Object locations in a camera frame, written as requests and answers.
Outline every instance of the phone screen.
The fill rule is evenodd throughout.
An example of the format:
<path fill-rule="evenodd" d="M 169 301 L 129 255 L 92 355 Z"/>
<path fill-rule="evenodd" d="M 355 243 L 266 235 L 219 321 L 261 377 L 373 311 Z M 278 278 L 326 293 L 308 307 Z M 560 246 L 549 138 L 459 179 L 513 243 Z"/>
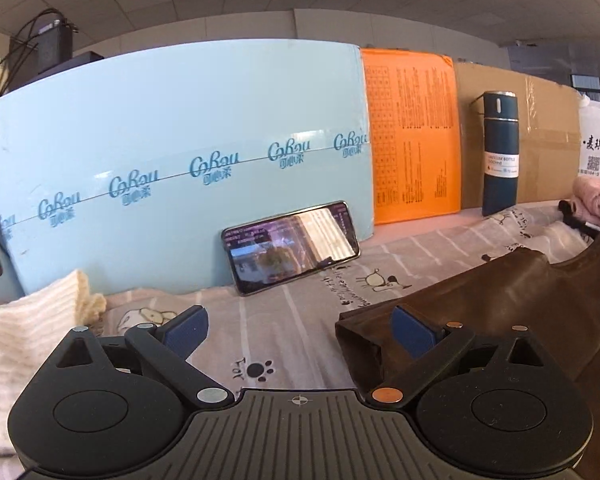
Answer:
<path fill-rule="evenodd" d="M 225 229 L 235 285 L 253 294 L 355 258 L 360 247 L 344 202 Z"/>

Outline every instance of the white knit fabric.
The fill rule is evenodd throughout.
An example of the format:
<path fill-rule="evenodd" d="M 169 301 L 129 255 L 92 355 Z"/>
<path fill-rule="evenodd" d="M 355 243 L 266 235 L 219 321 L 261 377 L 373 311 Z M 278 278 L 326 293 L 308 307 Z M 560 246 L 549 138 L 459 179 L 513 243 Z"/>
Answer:
<path fill-rule="evenodd" d="M 62 280 L 0 306 L 0 453 L 13 452 L 7 416 L 21 391 L 74 326 L 89 325 L 104 312 L 101 294 L 75 270 Z"/>

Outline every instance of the metal screw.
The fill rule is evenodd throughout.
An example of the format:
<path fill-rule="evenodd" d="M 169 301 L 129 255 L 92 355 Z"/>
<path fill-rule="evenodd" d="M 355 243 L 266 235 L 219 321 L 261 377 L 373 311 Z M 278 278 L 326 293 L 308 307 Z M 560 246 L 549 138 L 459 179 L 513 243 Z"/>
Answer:
<path fill-rule="evenodd" d="M 198 392 L 198 400 L 207 404 L 216 404 L 225 400 L 229 394 L 221 388 L 205 388 Z"/>
<path fill-rule="evenodd" d="M 378 388 L 374 391 L 371 396 L 377 402 L 382 402 L 383 404 L 393 404 L 394 402 L 400 402 L 404 397 L 400 390 L 396 388 Z"/>

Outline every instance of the paw print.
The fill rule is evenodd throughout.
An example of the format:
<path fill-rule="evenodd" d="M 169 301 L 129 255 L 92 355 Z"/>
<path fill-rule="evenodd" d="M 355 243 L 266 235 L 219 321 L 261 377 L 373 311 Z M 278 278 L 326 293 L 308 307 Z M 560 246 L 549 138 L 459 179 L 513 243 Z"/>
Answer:
<path fill-rule="evenodd" d="M 247 366 L 247 375 L 252 379 L 257 379 L 259 383 L 263 383 L 267 380 L 266 375 L 275 372 L 273 368 L 273 361 L 265 361 L 264 365 L 261 363 L 251 363 Z"/>

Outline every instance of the dark green thermos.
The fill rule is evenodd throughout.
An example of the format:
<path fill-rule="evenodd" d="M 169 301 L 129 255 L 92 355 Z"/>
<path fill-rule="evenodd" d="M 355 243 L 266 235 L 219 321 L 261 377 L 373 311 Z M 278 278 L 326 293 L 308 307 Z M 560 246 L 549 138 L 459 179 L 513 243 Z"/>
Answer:
<path fill-rule="evenodd" d="M 484 193 L 482 215 L 516 205 L 520 128 L 518 98 L 513 92 L 485 92 Z"/>

